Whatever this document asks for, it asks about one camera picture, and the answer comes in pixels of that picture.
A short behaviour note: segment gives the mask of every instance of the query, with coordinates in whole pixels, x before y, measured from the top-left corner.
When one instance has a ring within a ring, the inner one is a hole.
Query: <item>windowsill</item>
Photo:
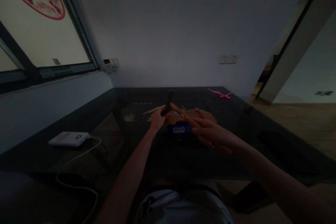
[[[49,85],[55,85],[55,84],[58,84],[60,82],[70,81],[72,79],[81,78],[81,77],[84,77],[84,76],[87,76],[87,75],[97,74],[99,72],[103,72],[103,71],[102,70],[97,70],[95,72],[89,72],[89,73],[84,73],[84,74],[81,74],[81,75],[74,75],[74,76],[64,77],[64,78],[57,79],[57,80],[52,80],[50,82],[46,82],[46,83],[30,86],[30,87],[27,87],[27,88],[24,88],[24,89],[19,89],[19,90],[15,90],[15,91],[12,91],[12,92],[0,94],[0,98],[4,97],[4,96],[7,96],[7,95],[14,94],[14,93],[25,92],[27,90],[31,90],[31,89],[35,89],[35,88],[41,88],[41,87],[45,87],[45,86],[49,86]]]

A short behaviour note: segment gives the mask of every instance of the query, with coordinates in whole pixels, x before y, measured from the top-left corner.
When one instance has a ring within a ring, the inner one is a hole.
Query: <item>doorway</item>
[[[261,73],[258,82],[251,94],[249,99],[250,103],[253,103],[255,99],[259,98],[260,93],[263,91],[267,81],[269,80],[270,76],[272,75],[275,67],[277,66],[279,60],[281,59],[285,49],[287,48],[288,44],[290,43],[293,35],[295,34],[296,30],[298,29],[302,19],[304,18],[305,14],[307,13],[311,3],[313,0],[298,0],[298,3],[295,7],[294,12],[291,14],[290,19],[282,30],[279,39],[274,47],[274,50],[264,67],[263,72]]]

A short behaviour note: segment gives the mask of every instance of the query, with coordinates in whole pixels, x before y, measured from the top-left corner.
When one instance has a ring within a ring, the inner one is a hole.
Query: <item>electrical outlet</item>
[[[229,61],[230,61],[230,64],[236,64],[238,61],[238,55],[230,55]]]
[[[220,58],[220,64],[236,64],[238,61],[238,55],[222,55]]]
[[[105,69],[105,72],[110,73],[114,72],[115,69],[111,63],[103,65],[103,68]]]
[[[222,55],[219,60],[220,64],[230,64],[229,63],[229,55]]]
[[[109,60],[110,60],[110,64],[112,64],[112,66],[119,67],[118,59],[109,59]]]

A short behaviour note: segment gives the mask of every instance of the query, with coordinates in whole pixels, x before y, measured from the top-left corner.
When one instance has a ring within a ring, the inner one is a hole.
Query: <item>window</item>
[[[0,93],[98,69],[72,0],[0,2]]]

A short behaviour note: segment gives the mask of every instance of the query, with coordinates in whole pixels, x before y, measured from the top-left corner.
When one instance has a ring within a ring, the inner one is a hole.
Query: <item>left hand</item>
[[[165,114],[164,116],[161,116],[161,112],[164,108],[159,108],[157,111],[153,113],[152,116],[152,122],[150,124],[150,128],[154,131],[159,131],[163,124],[165,123],[166,118],[170,115],[170,113]]]

